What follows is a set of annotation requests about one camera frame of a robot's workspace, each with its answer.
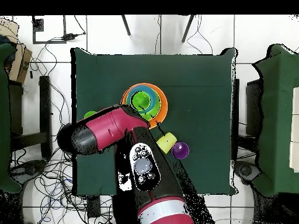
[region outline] metal bracket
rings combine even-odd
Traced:
[[[44,19],[34,19],[32,20],[33,32],[43,32],[44,31]]]
[[[33,24],[33,35],[32,41],[33,44],[66,44],[65,40],[51,40],[51,41],[36,41],[36,32],[44,31],[44,19],[35,19],[35,16],[32,16],[32,24]],[[65,21],[65,15],[63,16],[63,34],[67,33],[67,25]]]

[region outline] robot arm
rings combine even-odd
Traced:
[[[127,105],[115,105],[65,126],[57,141],[64,151],[90,155],[129,136],[137,217],[141,224],[194,224],[185,199],[149,123]]]

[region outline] cardboard box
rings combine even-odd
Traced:
[[[21,66],[20,66],[20,70],[18,73],[18,78],[16,80],[17,82],[24,83],[24,81],[26,79],[28,68],[30,66],[31,55],[32,55],[32,52],[25,48]]]
[[[24,44],[18,41],[19,25],[10,20],[0,18],[0,34],[6,36],[10,42],[16,47],[15,60],[13,61],[9,71],[9,79],[12,81],[23,83],[27,74],[30,62],[31,51],[26,49]]]
[[[6,36],[11,42],[17,43],[18,30],[17,23],[0,18],[0,34]]]

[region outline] purple ball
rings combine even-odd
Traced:
[[[177,142],[171,150],[173,156],[178,159],[184,159],[189,154],[189,147],[184,142]]]

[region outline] table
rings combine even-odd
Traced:
[[[233,194],[230,187],[230,113],[234,49],[212,55],[90,55],[71,49],[72,121],[88,111],[120,103],[139,82],[155,84],[168,99],[164,132],[189,145],[182,163],[199,194]],[[158,128],[151,130],[158,140]],[[172,155],[166,155],[172,167]],[[77,156],[74,191],[78,195],[116,192],[114,151]]]

